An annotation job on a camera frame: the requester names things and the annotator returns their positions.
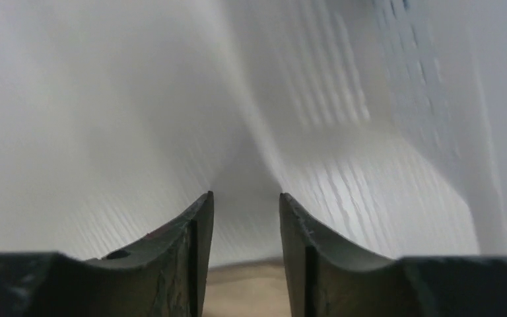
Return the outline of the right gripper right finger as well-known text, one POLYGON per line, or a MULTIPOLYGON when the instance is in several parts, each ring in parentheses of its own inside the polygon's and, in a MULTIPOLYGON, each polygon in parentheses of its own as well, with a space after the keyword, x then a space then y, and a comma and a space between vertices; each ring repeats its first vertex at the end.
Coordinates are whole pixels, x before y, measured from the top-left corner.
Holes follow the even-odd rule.
POLYGON ((279 198, 293 316, 507 316, 507 256, 392 260, 279 198))

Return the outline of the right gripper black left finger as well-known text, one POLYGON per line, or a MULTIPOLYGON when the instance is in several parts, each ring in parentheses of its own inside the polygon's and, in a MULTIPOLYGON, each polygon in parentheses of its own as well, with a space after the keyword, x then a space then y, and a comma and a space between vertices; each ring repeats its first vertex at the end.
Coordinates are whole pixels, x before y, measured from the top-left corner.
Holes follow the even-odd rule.
POLYGON ((200 316, 213 222, 207 192, 103 258, 0 252, 0 316, 200 316))

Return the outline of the beige t shirt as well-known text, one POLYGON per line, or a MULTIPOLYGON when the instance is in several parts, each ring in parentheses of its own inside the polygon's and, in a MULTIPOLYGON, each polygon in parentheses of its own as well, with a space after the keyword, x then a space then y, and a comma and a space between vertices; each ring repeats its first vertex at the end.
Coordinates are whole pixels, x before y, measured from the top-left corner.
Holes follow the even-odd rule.
POLYGON ((203 315, 290 317, 282 262, 252 262, 210 269, 203 315))

